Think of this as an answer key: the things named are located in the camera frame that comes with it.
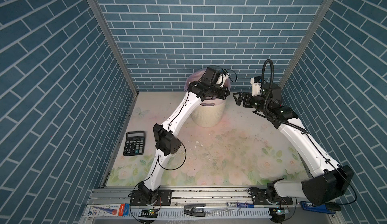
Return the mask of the cream bin with pink liner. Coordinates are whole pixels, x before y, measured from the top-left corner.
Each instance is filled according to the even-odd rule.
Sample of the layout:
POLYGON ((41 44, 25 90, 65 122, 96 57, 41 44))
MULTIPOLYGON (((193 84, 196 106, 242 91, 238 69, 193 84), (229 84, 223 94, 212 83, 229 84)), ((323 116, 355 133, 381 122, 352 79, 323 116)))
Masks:
MULTIPOLYGON (((187 92, 189 84, 198 81, 204 73, 205 69, 202 69, 189 76, 185 82, 184 91, 187 92)), ((231 80, 229 78, 226 79, 224 87, 231 89, 231 80)), ((211 98, 204 100, 190 116, 198 126, 213 127, 221 121, 225 107, 226 100, 211 98)))

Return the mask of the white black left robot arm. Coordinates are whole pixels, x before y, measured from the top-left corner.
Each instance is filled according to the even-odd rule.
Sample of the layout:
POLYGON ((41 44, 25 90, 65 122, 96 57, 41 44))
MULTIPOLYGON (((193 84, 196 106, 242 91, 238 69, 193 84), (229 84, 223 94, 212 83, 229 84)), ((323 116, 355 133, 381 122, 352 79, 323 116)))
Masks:
POLYGON ((167 170, 163 164, 179 150, 182 145, 177 138, 183 124, 193 111, 207 98, 226 99, 230 95, 229 87, 225 85, 206 85, 198 81, 189 84, 184 98, 175 111, 162 124, 153 126, 153 133, 156 142, 154 161, 144 181, 137 185, 140 192, 140 200, 146 205, 156 201, 158 190, 161 186, 163 172, 167 170))

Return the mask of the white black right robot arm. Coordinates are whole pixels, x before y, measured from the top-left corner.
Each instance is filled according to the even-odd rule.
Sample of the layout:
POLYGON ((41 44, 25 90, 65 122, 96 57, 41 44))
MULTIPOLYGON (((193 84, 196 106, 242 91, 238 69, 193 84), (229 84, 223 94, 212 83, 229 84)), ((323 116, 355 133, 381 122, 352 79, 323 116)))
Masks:
POLYGON ((352 169, 331 157, 305 129, 297 114, 282 104, 279 86, 255 83, 253 88, 252 93, 234 93, 236 104, 254 108, 255 114, 271 122, 290 141, 311 174, 309 179, 302 181, 282 179, 269 183, 268 199, 304 198, 320 206, 344 195, 351 186, 352 169))

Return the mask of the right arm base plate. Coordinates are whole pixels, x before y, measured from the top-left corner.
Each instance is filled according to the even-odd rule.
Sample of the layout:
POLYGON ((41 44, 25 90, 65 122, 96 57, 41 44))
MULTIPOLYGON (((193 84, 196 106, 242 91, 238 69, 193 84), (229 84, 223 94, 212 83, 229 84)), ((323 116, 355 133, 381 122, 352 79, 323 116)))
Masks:
POLYGON ((248 194, 252 197, 254 205, 293 205, 293 200, 290 197, 280 197, 273 188, 262 189, 258 187, 250 187, 248 194))

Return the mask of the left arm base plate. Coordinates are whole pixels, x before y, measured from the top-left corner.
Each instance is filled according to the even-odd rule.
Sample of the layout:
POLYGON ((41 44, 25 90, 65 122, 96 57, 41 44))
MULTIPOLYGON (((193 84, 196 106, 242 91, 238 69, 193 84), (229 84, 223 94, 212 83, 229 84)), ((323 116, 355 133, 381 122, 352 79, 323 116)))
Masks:
POLYGON ((170 206, 172 190, 161 189, 155 191, 149 190, 134 190, 128 195, 131 206, 151 206, 161 205, 170 206))

